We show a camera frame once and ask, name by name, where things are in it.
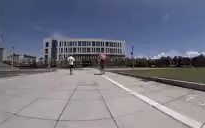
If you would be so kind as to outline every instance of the white shirt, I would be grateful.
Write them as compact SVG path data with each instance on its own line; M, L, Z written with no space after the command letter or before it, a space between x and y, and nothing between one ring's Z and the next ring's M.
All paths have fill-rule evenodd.
M68 57L69 65L73 65L74 61L75 61L75 59L72 56Z

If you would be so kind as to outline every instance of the person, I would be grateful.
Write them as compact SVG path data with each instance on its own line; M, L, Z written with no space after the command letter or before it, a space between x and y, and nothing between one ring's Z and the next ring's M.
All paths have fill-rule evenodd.
M72 57L72 56L69 56L69 57L68 57L70 75L73 74L72 69L74 68L74 61L75 61L75 58L74 58L74 57Z
M104 75L105 59L106 59L106 55L101 54L100 55L100 70L101 70L102 75Z

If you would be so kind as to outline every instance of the sky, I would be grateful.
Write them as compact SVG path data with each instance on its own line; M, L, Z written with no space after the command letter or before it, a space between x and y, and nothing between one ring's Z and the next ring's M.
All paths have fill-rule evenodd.
M205 0L0 0L0 47L40 56L46 37L126 40L127 53L205 53Z

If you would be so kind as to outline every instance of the concrete pavement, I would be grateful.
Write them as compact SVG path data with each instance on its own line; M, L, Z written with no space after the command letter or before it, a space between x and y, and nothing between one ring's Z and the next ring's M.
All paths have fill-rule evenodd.
M0 79L0 128L187 128L97 74L94 69L74 75L58 70ZM202 92L106 76L205 124L205 105L201 108L194 101L205 96Z

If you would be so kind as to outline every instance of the road marking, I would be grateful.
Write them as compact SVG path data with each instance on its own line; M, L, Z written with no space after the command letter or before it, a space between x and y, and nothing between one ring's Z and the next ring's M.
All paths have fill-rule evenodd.
M191 100L191 99L193 99L193 98L194 98L194 97L191 96L191 97L189 97L188 99L186 99L186 101L189 101L189 100Z
M109 77L103 75L104 78L106 78L107 80L109 80L110 82L112 82L113 84L115 84L116 86L124 89L125 91L131 93L132 95L138 97L139 99L143 100L144 102L146 102L147 104L153 106L154 108L160 110L161 112L165 113L166 115L169 115L170 117L180 121L181 123L189 126L189 127L192 127L192 128L201 128L202 127L202 123L198 122L198 121L195 121L189 117L186 117L164 105L161 105L159 103L157 103L156 101L153 101L149 98L147 98L146 96L142 95L142 94L139 94L137 92L134 92L132 91L131 89L129 88L126 88L124 87L123 85L117 83L116 81L110 79Z
M205 105L205 102L204 102L204 103L199 103L199 105L203 105L203 106L204 106L204 105Z

